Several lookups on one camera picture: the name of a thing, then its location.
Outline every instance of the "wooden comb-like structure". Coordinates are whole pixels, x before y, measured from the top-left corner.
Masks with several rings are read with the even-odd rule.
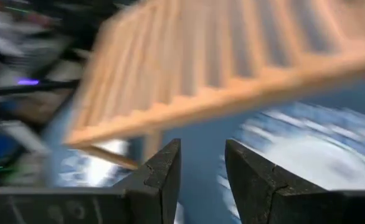
[[[365,76],[365,0],[149,0],[104,22],[67,143],[169,129]]]

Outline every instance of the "purple light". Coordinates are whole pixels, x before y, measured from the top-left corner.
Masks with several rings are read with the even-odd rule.
[[[39,84],[38,80],[22,79],[18,81],[18,85],[37,85],[37,84]]]

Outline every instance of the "wooden frame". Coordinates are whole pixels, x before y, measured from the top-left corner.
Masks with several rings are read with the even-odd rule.
[[[365,1],[268,0],[283,65],[270,59],[259,2],[152,0],[107,20],[67,144],[170,129],[364,77]],[[311,45],[294,10],[303,2],[328,50]]]

